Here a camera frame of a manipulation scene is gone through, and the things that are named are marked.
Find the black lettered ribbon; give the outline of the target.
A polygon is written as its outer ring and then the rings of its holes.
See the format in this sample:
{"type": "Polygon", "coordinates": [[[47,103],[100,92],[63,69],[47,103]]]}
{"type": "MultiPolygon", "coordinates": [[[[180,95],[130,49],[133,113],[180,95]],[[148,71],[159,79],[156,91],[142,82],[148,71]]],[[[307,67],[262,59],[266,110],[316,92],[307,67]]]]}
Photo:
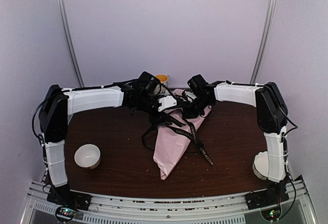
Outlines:
{"type": "Polygon", "coordinates": [[[160,126],[166,126],[167,128],[171,129],[175,134],[182,135],[188,138],[195,145],[195,147],[206,160],[206,162],[210,166],[214,167],[214,162],[211,160],[208,153],[206,152],[202,141],[197,137],[196,128],[193,123],[191,123],[187,119],[184,119],[184,117],[182,117],[182,120],[184,121],[184,123],[174,118],[170,114],[165,114],[157,118],[149,117],[149,122],[151,123],[151,126],[141,136],[143,146],[150,151],[154,151],[154,148],[148,147],[146,143],[146,137],[156,128],[159,128],[160,126]]]}

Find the purple pink wrapping paper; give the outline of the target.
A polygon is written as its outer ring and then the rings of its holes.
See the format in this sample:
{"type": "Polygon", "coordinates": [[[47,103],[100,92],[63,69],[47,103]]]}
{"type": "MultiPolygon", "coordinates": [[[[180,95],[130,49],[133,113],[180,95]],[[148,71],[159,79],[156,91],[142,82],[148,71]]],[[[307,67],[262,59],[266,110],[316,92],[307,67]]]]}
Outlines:
{"type": "MultiPolygon", "coordinates": [[[[169,109],[165,110],[165,114],[172,115],[173,118],[184,123],[181,111],[181,108],[169,109]]],[[[194,119],[189,119],[188,121],[195,126],[197,131],[210,112],[211,108],[206,107],[203,117],[199,116],[194,119]]],[[[183,125],[181,129],[190,133],[190,127],[186,123],[184,124],[185,125],[183,125]]],[[[161,180],[166,180],[182,158],[191,140],[183,135],[175,133],[166,126],[160,126],[157,132],[153,161],[159,167],[161,180]]]]}

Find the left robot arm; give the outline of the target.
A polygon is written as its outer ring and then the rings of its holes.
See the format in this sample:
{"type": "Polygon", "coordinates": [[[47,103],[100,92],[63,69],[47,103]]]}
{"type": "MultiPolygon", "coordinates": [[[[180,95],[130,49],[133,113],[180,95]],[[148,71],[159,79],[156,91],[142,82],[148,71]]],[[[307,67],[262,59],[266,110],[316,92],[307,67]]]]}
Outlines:
{"type": "Polygon", "coordinates": [[[143,72],[139,78],[105,86],[62,88],[52,85],[36,108],[33,119],[39,120],[36,134],[48,169],[50,191],[47,200],[64,207],[86,210],[91,196],[71,191],[66,172],[65,145],[72,119],[91,110],[127,107],[159,119],[163,114],[156,88],[163,86],[158,78],[143,72]]]}

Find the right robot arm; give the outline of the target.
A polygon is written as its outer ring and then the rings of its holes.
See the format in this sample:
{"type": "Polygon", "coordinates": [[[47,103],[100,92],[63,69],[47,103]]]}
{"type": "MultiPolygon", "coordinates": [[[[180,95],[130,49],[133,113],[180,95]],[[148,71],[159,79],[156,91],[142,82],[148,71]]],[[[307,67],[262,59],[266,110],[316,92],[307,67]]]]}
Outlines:
{"type": "Polygon", "coordinates": [[[205,108],[217,102],[252,106],[256,110],[257,126],[263,132],[266,151],[255,155],[254,174],[268,182],[267,188],[245,195],[248,209],[279,205],[289,200],[286,185],[291,181],[288,171],[287,125],[288,108],[276,83],[241,84],[226,81],[208,83],[198,74],[188,80],[193,97],[183,108],[187,117],[203,115],[205,108]]]}

